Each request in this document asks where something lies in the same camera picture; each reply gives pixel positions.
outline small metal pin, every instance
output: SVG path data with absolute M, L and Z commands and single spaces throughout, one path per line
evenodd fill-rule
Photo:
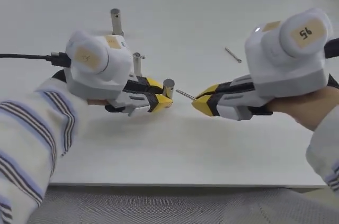
M 238 58 L 231 50 L 229 50 L 228 47 L 225 47 L 225 50 L 234 58 L 237 60 L 238 63 L 243 62 L 240 58 Z
M 145 56 L 142 56 L 140 53 L 133 54 L 134 74 L 139 77 L 142 77 L 142 73 L 141 73 L 141 60 L 142 59 L 145 59 Z
M 179 94 L 181 94 L 181 95 L 183 95 L 183 96 L 185 96 L 185 97 L 187 97 L 187 98 L 190 98 L 191 100 L 193 100 L 193 101 L 196 101 L 197 99 L 196 98 L 194 98 L 193 96 L 191 96 L 191 95 L 189 95 L 188 93 L 186 93 L 186 92 L 183 92 L 182 90 L 175 90 L 177 93 L 179 93 Z
M 118 8 L 111 9 L 111 18 L 112 18 L 112 26 L 113 26 L 112 34 L 123 36 L 123 30 L 121 27 L 121 15 L 120 15 L 120 10 Z

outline hand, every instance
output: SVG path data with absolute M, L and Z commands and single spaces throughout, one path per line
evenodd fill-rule
M 302 96 L 276 98 L 267 104 L 270 111 L 286 113 L 311 131 L 337 105 L 339 89 L 331 86 Z

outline metal pin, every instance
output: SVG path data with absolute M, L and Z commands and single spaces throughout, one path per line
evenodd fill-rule
M 173 91 L 174 91 L 174 80 L 173 79 L 166 79 L 164 80 L 164 88 L 163 88 L 163 95 L 167 98 L 172 99 L 173 97 Z
M 112 26 L 113 26 L 112 34 L 123 36 L 123 31 L 121 27 L 120 10 L 118 8 L 111 9 L 111 18 L 112 18 Z
M 181 95 L 183 95 L 183 96 L 185 96 L 185 97 L 187 97 L 187 98 L 190 98 L 191 100 L 193 100 L 193 101 L 196 101 L 197 99 L 196 98 L 194 98 L 193 96 L 191 96 L 191 95 L 189 95 L 188 93 L 186 93 L 186 92 L 183 92 L 183 91 L 181 91 L 181 90 L 175 90 L 177 93 L 180 93 Z
M 145 59 L 145 56 L 142 56 L 140 53 L 133 54 L 134 74 L 139 77 L 142 77 L 142 73 L 141 73 L 141 60 L 142 59 Z
M 239 59 L 231 50 L 229 50 L 228 47 L 225 47 L 225 50 L 234 58 L 237 60 L 238 63 L 243 62 L 241 59 Z

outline striped sleeve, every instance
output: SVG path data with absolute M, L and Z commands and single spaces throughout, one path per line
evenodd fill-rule
M 323 119 L 306 151 L 308 163 L 339 195 L 339 106 Z
M 86 126 L 86 112 L 87 102 L 55 78 L 0 102 L 0 224 L 26 223 L 41 205 L 58 159 Z

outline white table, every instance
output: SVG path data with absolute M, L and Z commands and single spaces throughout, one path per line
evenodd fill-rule
M 321 6 L 332 19 L 336 0 L 0 0 L 0 51 L 64 51 L 77 29 L 112 31 L 110 9 L 122 11 L 126 40 L 146 55 L 143 72 L 198 94 L 246 74 L 224 51 L 245 60 L 244 40 L 261 22 Z M 336 60 L 330 65 L 335 71 Z M 0 97 L 33 90 L 58 68 L 43 61 L 0 61 Z M 165 112 L 128 118 L 90 107 L 85 138 L 57 167 L 58 184 L 320 186 L 305 160 L 311 133 L 284 115 L 235 122 L 208 118 L 174 96 Z

